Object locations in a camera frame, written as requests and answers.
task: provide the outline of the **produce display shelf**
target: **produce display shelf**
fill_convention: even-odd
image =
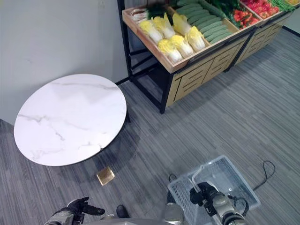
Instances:
[[[246,32],[249,32],[249,30],[252,30],[255,27],[258,27],[261,24],[261,21],[258,21],[257,23],[250,25],[242,30],[239,30],[236,26],[234,26],[227,18],[222,20],[222,23],[224,25],[227,25],[228,29],[233,33],[225,38],[223,38],[222,40],[214,43],[214,44],[210,44],[206,39],[204,39],[205,42],[205,48],[201,49],[198,52],[193,53],[192,55],[190,55],[189,57],[182,59],[181,61],[177,62],[177,63],[172,63],[157,47],[157,45],[154,43],[154,41],[148,37],[143,31],[142,29],[138,26],[138,24],[136,24],[136,22],[133,20],[132,16],[131,16],[131,12],[135,9],[138,8],[143,8],[144,6],[138,6],[138,7],[132,7],[132,8],[128,8],[122,11],[122,19],[124,21],[124,23],[135,33],[135,35],[142,41],[142,43],[147,47],[147,49],[154,55],[154,57],[165,67],[165,69],[169,72],[169,73],[174,73],[179,69],[182,69],[183,67],[185,67],[189,62],[193,62],[195,61],[197,58],[202,57],[203,55],[205,55],[207,52],[209,52],[211,49],[213,49],[216,46],[220,46],[220,45],[224,45],[226,44],[228,41],[230,41],[231,39],[235,38],[237,35],[242,35]],[[166,5],[166,12],[169,15],[173,15],[175,12],[175,10]]]
[[[223,24],[227,25],[233,34],[214,44],[204,39],[205,48],[177,63],[172,63],[131,17],[132,10],[144,6],[125,8],[124,0],[117,0],[117,2],[128,79],[159,109],[161,114],[165,112],[167,106],[172,105],[223,71],[230,70],[236,63],[270,43],[291,14],[291,12],[278,13],[270,16],[267,20],[259,20],[241,30],[227,18],[223,19]],[[243,4],[241,6],[259,19],[251,9]],[[172,7],[165,5],[165,8],[167,14],[173,15]],[[128,27],[141,40],[145,48],[136,51],[130,49]],[[144,56],[144,59],[138,57],[139,62],[132,66],[132,57],[136,58],[141,53],[150,53],[151,55]],[[156,63],[145,68],[145,62],[153,58]]]

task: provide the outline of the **black shoe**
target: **black shoe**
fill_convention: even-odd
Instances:
[[[119,218],[130,218],[127,209],[124,205],[118,205],[117,207],[117,215]]]

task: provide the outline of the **green bean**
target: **green bean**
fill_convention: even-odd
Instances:
[[[269,0],[269,2],[273,6],[277,6],[280,11],[286,12],[286,11],[293,11],[295,9],[294,6],[291,4],[287,3],[285,0]]]

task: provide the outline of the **baseboard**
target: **baseboard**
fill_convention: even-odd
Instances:
[[[300,33],[296,32],[296,31],[294,31],[294,30],[292,30],[292,29],[290,29],[290,28],[288,28],[286,26],[283,26],[282,28],[285,29],[285,30],[287,30],[288,32],[290,32],[290,33],[292,33],[292,34],[300,37]]]
[[[128,80],[129,80],[129,77],[126,77],[126,78],[124,78],[124,79],[122,79],[122,80],[116,82],[115,84],[116,84],[116,85],[120,85],[120,84],[122,84],[122,83],[124,83],[124,82],[126,82],[126,81],[128,81]]]

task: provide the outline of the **cucumber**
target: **cucumber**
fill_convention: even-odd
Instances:
[[[208,20],[211,20],[211,19],[214,19],[214,18],[217,18],[215,15],[207,15],[199,20],[197,20],[193,25],[194,26],[198,26],[198,25],[201,25],[202,23],[208,21]]]
[[[218,27],[218,26],[221,26],[222,25],[222,21],[217,21],[217,22],[214,22],[213,24],[211,25],[208,25],[206,27],[203,27],[202,29],[200,29],[200,32],[201,33],[205,33],[207,31],[209,31],[210,29],[214,28],[214,27]]]
[[[221,21],[220,17],[213,18],[211,20],[205,21],[197,26],[198,30],[201,30],[203,27],[213,24],[214,22]]]
[[[204,37],[209,37],[210,35],[214,34],[215,32],[219,31],[219,30],[226,30],[227,26],[226,25],[222,25],[222,26],[217,26],[214,28],[211,28],[209,31],[205,32],[203,35]]]
[[[199,6],[194,6],[194,7],[191,7],[191,8],[186,8],[186,9],[177,9],[176,12],[178,14],[189,14],[191,12],[194,12],[194,11],[197,11],[197,10],[202,10],[203,8],[199,5]]]
[[[227,37],[227,36],[229,36],[229,35],[231,35],[231,34],[232,34],[231,32],[227,32],[227,33],[225,33],[225,34],[219,35],[219,36],[217,36],[215,39],[213,39],[210,43],[211,43],[211,44],[216,43],[216,42],[222,40],[223,38],[225,38],[225,37]]]
[[[207,9],[213,15],[219,16],[221,18],[226,18],[226,14],[224,12],[222,12],[217,7],[209,4],[207,1],[205,1],[205,0],[198,0],[198,2],[203,6],[203,8]]]
[[[188,5],[182,6],[182,7],[178,8],[177,10],[185,10],[185,9],[192,8],[192,7],[201,7],[202,8],[202,6],[200,4],[193,3],[193,4],[188,4]]]
[[[178,6],[185,6],[192,3],[198,3],[198,0],[179,0],[177,1]]]
[[[215,15],[210,15],[209,13],[208,14],[203,14],[203,15],[196,15],[196,16],[193,16],[192,18],[188,19],[188,23],[189,24],[193,24],[194,26],[197,26],[196,24],[200,24],[201,22],[198,22],[198,21],[206,21],[206,20],[210,20],[212,18],[215,18],[216,16]]]
[[[205,14],[209,14],[208,10],[201,9],[201,10],[196,10],[196,11],[193,11],[191,13],[185,14],[185,16],[189,19],[189,18],[191,18],[195,15],[205,15]]]
[[[212,41],[216,37],[228,33],[228,30],[218,30],[214,34],[210,35],[209,37],[205,38],[208,42]]]

